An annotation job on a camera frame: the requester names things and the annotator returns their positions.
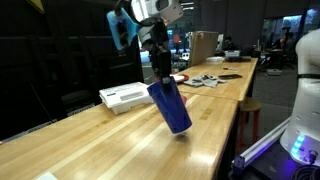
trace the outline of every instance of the blue light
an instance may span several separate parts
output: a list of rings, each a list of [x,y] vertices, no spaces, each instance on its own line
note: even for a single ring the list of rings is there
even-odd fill
[[[301,143],[299,143],[299,142],[296,141],[296,143],[294,143],[294,146],[297,147],[297,148],[299,148],[299,147],[301,146]]]
[[[299,151],[299,149],[300,149],[300,147],[301,147],[301,145],[302,145],[302,143],[303,143],[303,141],[304,141],[304,138],[305,138],[304,135],[301,135],[301,134],[300,134],[300,135],[298,136],[296,142],[294,143],[294,145],[293,145],[293,147],[292,147],[292,149],[291,149],[291,153],[292,153],[292,154],[296,154],[296,153]]]
[[[295,148],[295,147],[293,147],[293,148],[291,149],[291,152],[295,154],[295,153],[297,153],[297,152],[298,152],[298,149],[297,149],[297,148]]]
[[[297,140],[302,142],[304,140],[304,135],[300,135]]]

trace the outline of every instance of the chair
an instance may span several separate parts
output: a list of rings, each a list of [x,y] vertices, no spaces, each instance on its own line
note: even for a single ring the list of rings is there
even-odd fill
[[[281,64],[283,62],[283,52],[282,50],[266,50],[264,52],[265,58],[262,59],[260,65],[262,65],[261,71],[266,71],[267,69],[281,69]]]
[[[283,55],[279,69],[283,69],[285,66],[290,67],[290,69],[295,69],[293,66],[295,62],[296,62],[296,55]]]
[[[240,107],[240,134],[238,136],[237,141],[237,149],[242,147],[246,147],[247,145],[244,143],[244,132],[246,127],[246,119],[247,115],[250,112],[253,112],[253,131],[252,131],[252,144],[258,141],[259,136],[259,115],[260,115],[261,103],[254,98],[247,97]]]

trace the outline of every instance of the window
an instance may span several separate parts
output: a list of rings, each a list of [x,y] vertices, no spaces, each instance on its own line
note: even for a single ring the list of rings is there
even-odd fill
[[[319,29],[320,27],[320,8],[309,9],[304,24],[303,34],[307,34],[309,31]]]
[[[282,27],[290,27],[290,32],[296,33],[299,30],[301,15],[287,16],[283,18]]]

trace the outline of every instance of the person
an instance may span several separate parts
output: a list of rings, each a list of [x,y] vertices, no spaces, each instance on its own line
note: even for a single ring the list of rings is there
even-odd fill
[[[272,49],[282,49],[285,36],[280,37],[272,44]]]
[[[174,43],[174,46],[176,48],[176,54],[179,53],[179,46],[180,46],[180,36],[179,34],[175,34],[173,36],[173,43]]]
[[[232,38],[230,36],[226,37],[224,42],[225,42],[225,47],[223,48],[224,51],[236,50],[236,46],[232,42]]]
[[[284,53],[291,59],[295,56],[295,40],[293,39],[294,34],[292,32],[287,34],[286,45],[282,45]]]

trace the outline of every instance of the white robot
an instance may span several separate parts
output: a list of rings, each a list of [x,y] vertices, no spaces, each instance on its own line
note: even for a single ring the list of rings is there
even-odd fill
[[[281,145],[300,164],[320,166],[320,29],[296,46],[299,86]]]

